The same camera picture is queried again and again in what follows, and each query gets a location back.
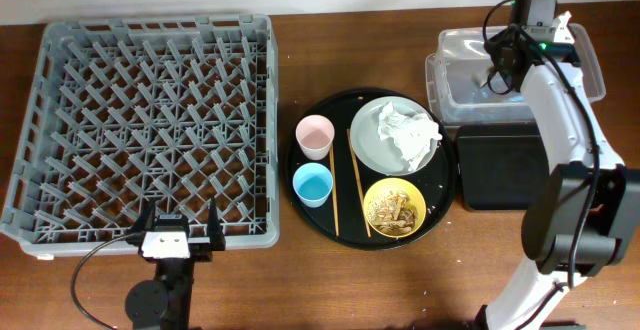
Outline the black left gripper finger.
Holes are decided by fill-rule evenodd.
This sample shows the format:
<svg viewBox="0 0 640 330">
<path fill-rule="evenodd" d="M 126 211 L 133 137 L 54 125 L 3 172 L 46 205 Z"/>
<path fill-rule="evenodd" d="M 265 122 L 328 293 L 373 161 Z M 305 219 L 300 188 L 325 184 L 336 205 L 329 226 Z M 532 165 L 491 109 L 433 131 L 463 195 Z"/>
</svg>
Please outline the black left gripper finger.
<svg viewBox="0 0 640 330">
<path fill-rule="evenodd" d="M 148 199 L 142 200 L 142 209 L 134 224 L 130 227 L 130 233 L 144 233 L 151 230 L 154 225 L 155 202 Z"/>
<path fill-rule="evenodd" d="M 216 203 L 214 198 L 212 198 L 209 202 L 206 234 L 210 240 L 223 239 L 223 229 L 220 224 L 218 211 L 216 208 Z"/>
</svg>

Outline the blue plastic cup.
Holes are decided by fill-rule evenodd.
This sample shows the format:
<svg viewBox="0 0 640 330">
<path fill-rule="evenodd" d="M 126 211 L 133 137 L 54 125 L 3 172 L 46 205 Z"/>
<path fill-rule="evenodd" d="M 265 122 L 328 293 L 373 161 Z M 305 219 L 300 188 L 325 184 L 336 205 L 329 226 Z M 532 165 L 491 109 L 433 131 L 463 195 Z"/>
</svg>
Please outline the blue plastic cup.
<svg viewBox="0 0 640 330">
<path fill-rule="evenodd" d="M 305 206 L 319 208 L 331 194 L 334 181 L 326 166 L 311 162 L 295 171 L 292 185 L 296 196 Z"/>
</svg>

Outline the white paper napkin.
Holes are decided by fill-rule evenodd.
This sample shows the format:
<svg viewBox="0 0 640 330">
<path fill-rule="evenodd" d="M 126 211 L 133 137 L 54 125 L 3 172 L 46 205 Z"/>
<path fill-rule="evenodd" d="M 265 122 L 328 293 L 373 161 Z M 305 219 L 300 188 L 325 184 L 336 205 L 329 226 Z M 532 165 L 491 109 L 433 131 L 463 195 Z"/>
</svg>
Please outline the white paper napkin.
<svg viewBox="0 0 640 330">
<path fill-rule="evenodd" d="M 439 125 L 428 114 L 404 115 L 395 109 L 392 102 L 382 107 L 377 132 L 381 141 L 392 139 L 411 171 L 417 170 L 431 151 L 431 141 L 442 139 Z"/>
</svg>

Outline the pink plastic cup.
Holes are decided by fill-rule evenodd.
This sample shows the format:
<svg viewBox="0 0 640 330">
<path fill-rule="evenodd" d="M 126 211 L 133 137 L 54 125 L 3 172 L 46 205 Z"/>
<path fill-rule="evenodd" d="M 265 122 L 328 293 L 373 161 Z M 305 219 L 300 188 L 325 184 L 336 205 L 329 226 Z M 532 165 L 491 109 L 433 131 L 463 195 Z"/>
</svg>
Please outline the pink plastic cup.
<svg viewBox="0 0 640 330">
<path fill-rule="evenodd" d="M 321 115 L 304 117 L 296 126 L 295 137 L 303 154 L 310 160 L 322 160 L 329 153 L 335 136 L 332 122 Z"/>
</svg>

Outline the food scraps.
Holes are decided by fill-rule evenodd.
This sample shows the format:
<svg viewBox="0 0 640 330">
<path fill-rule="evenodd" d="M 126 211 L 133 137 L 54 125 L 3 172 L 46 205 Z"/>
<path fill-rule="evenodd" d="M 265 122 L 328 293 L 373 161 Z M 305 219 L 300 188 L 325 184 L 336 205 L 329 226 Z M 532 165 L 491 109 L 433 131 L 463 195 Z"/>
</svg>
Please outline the food scraps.
<svg viewBox="0 0 640 330">
<path fill-rule="evenodd" d="M 383 235 L 401 237 L 417 227 L 417 210 L 402 191 L 388 191 L 374 197 L 367 205 L 369 224 Z"/>
</svg>

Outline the yellow bowl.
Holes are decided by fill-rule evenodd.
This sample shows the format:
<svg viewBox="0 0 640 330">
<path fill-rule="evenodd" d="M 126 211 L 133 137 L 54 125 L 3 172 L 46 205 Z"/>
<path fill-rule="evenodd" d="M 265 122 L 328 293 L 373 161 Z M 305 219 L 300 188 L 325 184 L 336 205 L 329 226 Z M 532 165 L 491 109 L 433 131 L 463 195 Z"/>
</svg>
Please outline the yellow bowl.
<svg viewBox="0 0 640 330">
<path fill-rule="evenodd" d="M 412 183 L 410 183 L 407 180 L 401 179 L 401 178 L 385 178 L 382 179 L 378 182 L 376 182 L 375 184 L 373 184 L 368 190 L 367 193 L 364 196 L 364 207 L 365 207 L 365 212 L 367 209 L 367 205 L 371 202 L 371 200 L 378 196 L 381 195 L 385 192 L 388 191 L 402 191 L 405 192 L 409 195 L 410 197 L 410 203 L 416 208 L 417 210 L 417 227 L 410 232 L 409 234 L 405 235 L 405 236 L 401 236 L 401 237 L 391 237 L 391 236 L 387 236 L 387 235 L 383 235 L 380 232 L 378 232 L 376 229 L 374 229 L 370 224 L 369 226 L 376 231 L 377 233 L 379 233 L 382 236 L 388 237 L 388 238 L 393 238 L 393 239 L 402 239 L 402 238 L 407 238 L 410 235 L 413 235 L 415 233 L 418 232 L 418 230 L 422 227 L 422 225 L 425 223 L 427 215 L 429 214 L 428 211 L 428 207 L 426 204 L 426 201 L 422 195 L 422 193 L 419 191 L 419 189 L 413 185 Z"/>
</svg>

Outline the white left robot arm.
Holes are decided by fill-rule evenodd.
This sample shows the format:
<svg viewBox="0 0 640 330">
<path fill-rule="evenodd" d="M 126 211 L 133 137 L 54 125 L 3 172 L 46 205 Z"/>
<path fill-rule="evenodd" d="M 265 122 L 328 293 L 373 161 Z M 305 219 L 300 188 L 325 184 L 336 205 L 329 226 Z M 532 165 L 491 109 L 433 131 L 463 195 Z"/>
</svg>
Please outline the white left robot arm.
<svg viewBox="0 0 640 330">
<path fill-rule="evenodd" d="M 125 312 L 135 329 L 187 329 L 194 268 L 210 262 L 215 251 L 226 249 L 215 202 L 209 203 L 205 237 L 189 240 L 184 215 L 158 215 L 153 201 L 142 202 L 142 212 L 126 234 L 141 258 L 155 265 L 154 277 L 136 284 L 125 299 Z"/>
</svg>

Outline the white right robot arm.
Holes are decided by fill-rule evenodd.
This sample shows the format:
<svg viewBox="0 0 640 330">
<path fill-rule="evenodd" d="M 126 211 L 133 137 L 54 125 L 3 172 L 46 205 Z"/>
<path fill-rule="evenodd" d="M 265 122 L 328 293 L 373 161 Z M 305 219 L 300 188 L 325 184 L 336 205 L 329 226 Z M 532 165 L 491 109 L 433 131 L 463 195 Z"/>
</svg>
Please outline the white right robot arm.
<svg viewBox="0 0 640 330">
<path fill-rule="evenodd" d="M 486 77 L 522 94 L 550 175 L 523 217 L 522 261 L 473 326 L 540 329 L 568 292 L 625 257 L 639 225 L 639 172 L 625 166 L 592 110 L 570 13 L 558 13 L 557 0 L 506 2 L 508 25 L 483 38 Z"/>
</svg>

